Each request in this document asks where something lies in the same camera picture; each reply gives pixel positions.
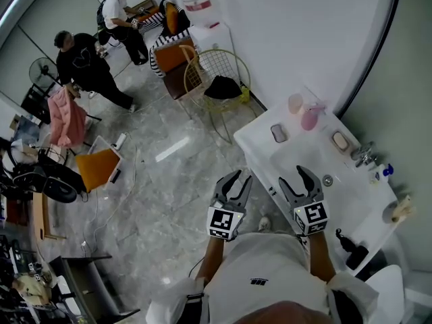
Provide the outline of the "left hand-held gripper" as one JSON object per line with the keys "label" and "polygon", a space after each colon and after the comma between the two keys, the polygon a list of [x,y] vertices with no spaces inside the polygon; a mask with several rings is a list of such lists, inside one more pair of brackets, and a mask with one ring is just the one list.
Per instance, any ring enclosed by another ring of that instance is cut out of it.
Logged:
{"label": "left hand-held gripper", "polygon": [[207,233],[210,237],[232,241],[238,235],[238,228],[246,216],[246,203],[252,188],[250,175],[237,197],[227,199],[241,170],[233,171],[220,180],[215,186],[215,195],[207,211]]}

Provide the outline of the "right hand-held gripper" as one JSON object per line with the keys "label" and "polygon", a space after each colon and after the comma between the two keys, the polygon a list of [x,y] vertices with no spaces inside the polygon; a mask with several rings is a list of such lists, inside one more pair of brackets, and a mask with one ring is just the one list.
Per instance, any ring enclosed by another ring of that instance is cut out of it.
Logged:
{"label": "right hand-held gripper", "polygon": [[303,180],[308,194],[304,205],[304,195],[297,194],[285,179],[279,177],[279,187],[286,200],[294,209],[294,221],[304,236],[313,235],[325,230],[329,221],[329,208],[323,200],[323,190],[320,179],[308,168],[297,165],[296,169]]}

